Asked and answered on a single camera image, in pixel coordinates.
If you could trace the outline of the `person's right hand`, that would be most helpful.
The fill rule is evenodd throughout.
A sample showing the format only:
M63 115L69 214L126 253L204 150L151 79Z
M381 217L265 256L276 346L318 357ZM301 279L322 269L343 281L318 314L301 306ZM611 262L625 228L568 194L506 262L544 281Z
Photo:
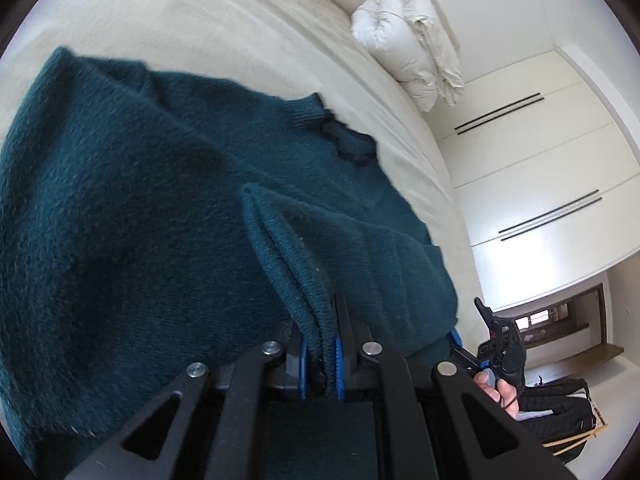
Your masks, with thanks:
M506 414L518 420L520 404L518 404L518 390L503 379L491 380L487 370L477 373L473 382L480 390L496 402Z

